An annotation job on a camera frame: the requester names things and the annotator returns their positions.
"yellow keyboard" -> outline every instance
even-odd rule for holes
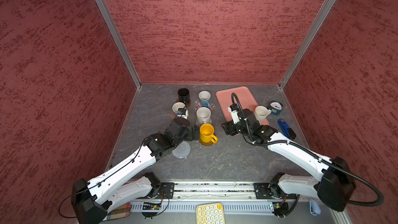
[[[197,224],[225,224],[224,208],[219,202],[196,207]]]

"wooden coaster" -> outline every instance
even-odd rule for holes
[[[205,143],[205,142],[203,142],[203,141],[201,141],[200,140],[200,138],[199,138],[199,142],[202,144],[202,145],[204,145],[204,146],[211,146],[212,144],[214,144],[213,142],[208,142],[208,143]]]

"red textured wall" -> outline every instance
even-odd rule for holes
[[[310,147],[385,196],[356,224],[398,223],[398,0],[337,0],[285,87]],[[373,201],[361,183],[353,199]]]
[[[0,0],[0,222],[75,224],[134,91],[94,0]]]
[[[105,0],[144,83],[278,84],[324,0]]]

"blue stapler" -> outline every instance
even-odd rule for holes
[[[288,124],[283,119],[278,120],[278,125],[281,128],[283,135],[287,137],[288,139],[295,139],[296,138],[296,133],[293,132],[293,130],[289,127]]]

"coiled black cable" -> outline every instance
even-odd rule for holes
[[[238,97],[236,96],[235,93],[232,93],[231,94],[231,100],[232,100],[233,104],[235,103],[234,98],[236,99],[236,104],[238,105],[239,111],[241,111],[243,118],[246,119],[246,116],[243,113],[243,109],[242,109],[242,106],[240,105]],[[247,131],[248,131],[248,136],[249,136],[249,138],[250,138],[250,140],[251,140],[253,145],[255,145],[255,146],[269,146],[269,145],[272,145],[272,144],[293,145],[293,146],[305,151],[306,153],[310,154],[312,157],[314,157],[315,159],[317,159],[321,163],[324,163],[324,164],[328,165],[329,167],[332,167],[333,169],[335,169],[337,171],[340,171],[340,172],[346,174],[347,176],[350,176],[350,177],[360,181],[361,183],[363,183],[367,187],[369,187],[371,190],[373,190],[376,193],[376,195],[377,195],[377,199],[375,201],[372,201],[372,202],[359,202],[359,201],[351,201],[351,200],[349,200],[348,203],[350,203],[352,205],[357,205],[357,206],[375,207],[375,206],[380,206],[384,202],[383,194],[375,186],[373,186],[370,182],[368,182],[368,181],[362,179],[361,177],[359,177],[357,175],[354,175],[354,174],[352,174],[350,172],[346,172],[342,168],[340,168],[338,166],[335,166],[334,164],[322,159],[321,157],[316,155],[314,152],[312,152],[311,150],[299,145],[298,143],[287,142],[286,140],[276,140],[276,141],[272,141],[272,142],[268,142],[268,143],[259,144],[259,142],[257,140],[254,140],[254,137],[253,137],[253,135],[252,135],[252,133],[250,131],[249,124],[248,124],[247,121],[246,121],[246,128],[247,128]]]
[[[279,215],[277,215],[277,217],[286,217],[291,212],[293,212],[293,210],[295,209],[297,203],[299,202],[299,199],[300,199],[300,195],[297,195],[297,198],[296,198],[295,202],[293,203],[292,207],[286,212],[286,214],[279,214]]]
[[[88,188],[88,189],[85,189],[85,190],[83,190],[83,191],[79,191],[79,192],[77,192],[77,193],[75,193],[75,194],[73,194],[73,195],[70,195],[70,196],[68,196],[67,198],[65,198],[65,199],[61,202],[61,204],[59,205],[59,207],[58,207],[58,214],[59,214],[60,216],[64,217],[64,218],[67,218],[67,219],[76,218],[76,216],[73,216],[73,217],[64,216],[64,215],[61,213],[61,206],[62,206],[62,204],[63,204],[68,198],[70,198],[70,197],[72,197],[72,196],[74,196],[74,195],[77,195],[77,194],[81,194],[81,193],[83,193],[83,192],[86,192],[87,190],[90,190],[90,189],[92,189],[93,187],[96,187],[96,186],[100,187],[100,186],[101,186],[101,183],[105,182],[108,178],[110,178],[111,176],[113,176],[116,172],[118,172],[119,170],[121,170],[121,169],[123,169],[124,167],[126,167],[129,163],[134,162],[134,159],[135,159],[135,158],[138,156],[138,154],[140,153],[141,147],[142,147],[142,145],[144,144],[144,142],[147,140],[148,137],[144,138],[144,140],[142,141],[140,147],[138,148],[137,154],[136,154],[135,157],[134,157],[133,159],[131,159],[128,163],[126,163],[125,165],[123,165],[122,167],[120,167],[119,169],[117,169],[115,172],[113,172],[111,175],[107,176],[107,177],[106,177],[105,179],[103,179],[102,181],[97,182],[94,186],[92,186],[92,187],[90,187],[90,188]]]
[[[238,105],[239,111],[242,113],[242,117],[243,117],[243,119],[244,119],[245,122],[246,122],[246,128],[247,128],[247,131],[248,131],[248,134],[249,134],[249,138],[250,138],[250,140],[251,140],[251,143],[254,145],[255,140],[254,140],[254,138],[253,138],[253,135],[251,134],[250,127],[249,127],[249,123],[246,121],[246,116],[245,116],[245,113],[243,113],[243,109],[242,109],[242,106],[240,105],[239,99],[238,99],[236,93],[231,93],[232,104],[235,103],[234,98],[236,99],[236,104]]]
[[[321,163],[324,163],[327,166],[332,167],[333,169],[338,170],[338,171],[346,174],[347,176],[350,176],[350,177],[360,181],[361,183],[363,183],[367,187],[369,187],[371,190],[373,190],[376,193],[376,195],[377,195],[377,199],[375,201],[372,201],[372,202],[358,202],[358,201],[349,200],[348,203],[350,203],[352,205],[358,205],[358,206],[364,206],[364,207],[375,207],[375,206],[380,206],[384,202],[383,194],[375,186],[373,186],[370,182],[368,182],[368,181],[362,179],[361,177],[359,177],[357,175],[354,175],[354,174],[352,174],[350,172],[346,172],[342,168],[340,168],[338,166],[335,166],[331,162],[328,162],[328,161],[322,159],[321,157],[316,155],[314,152],[312,152],[309,149],[299,145],[298,143],[295,143],[293,141],[288,143],[286,140],[276,140],[276,141],[263,143],[263,144],[257,144],[256,142],[254,143],[255,146],[269,146],[269,145],[273,145],[273,144],[288,144],[288,145],[292,145],[294,147],[297,147],[297,148],[305,151],[306,153],[310,154],[312,157],[314,157],[316,160],[320,161]]]

